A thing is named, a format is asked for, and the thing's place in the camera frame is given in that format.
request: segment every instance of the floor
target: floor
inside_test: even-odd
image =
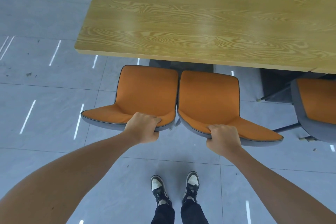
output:
[[[0,197],[42,165],[117,133],[80,121],[79,113],[111,104],[120,69],[138,60],[74,50],[89,2],[0,0]],[[263,96],[258,69],[216,65],[215,72],[239,79],[243,118],[270,129],[297,122],[292,105],[256,102]],[[307,135],[302,129],[282,134],[277,146],[245,149],[336,212],[336,152],[327,143],[299,141]],[[275,223],[237,168],[182,125],[123,154],[68,223],[150,223],[156,205],[149,181],[158,174],[179,224],[191,170],[199,173],[198,199],[209,223],[249,224],[246,201],[251,223]]]

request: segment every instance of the foot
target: foot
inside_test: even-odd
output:
[[[158,175],[154,175],[151,178],[150,183],[152,185],[152,192],[156,200],[156,206],[168,204],[172,207],[173,204],[166,193],[162,178]]]
[[[198,174],[195,171],[191,171],[187,175],[187,180],[185,182],[185,193],[182,199],[182,205],[190,199],[197,203],[197,191],[200,187],[200,180],[198,178]]]

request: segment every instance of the tabletop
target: tabletop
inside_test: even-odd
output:
[[[336,73],[336,0],[92,0],[75,49]]]

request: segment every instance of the pants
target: pants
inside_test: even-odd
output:
[[[202,208],[193,200],[188,199],[181,207],[183,224],[209,224]],[[168,204],[159,205],[151,224],[174,224],[175,211]]]

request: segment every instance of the hand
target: hand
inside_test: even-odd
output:
[[[136,143],[155,142],[159,138],[159,133],[154,130],[160,121],[161,118],[154,115],[136,112],[126,124],[124,133],[135,139]]]
[[[227,125],[209,125],[212,139],[207,140],[207,147],[213,152],[229,158],[242,149],[237,129]]]

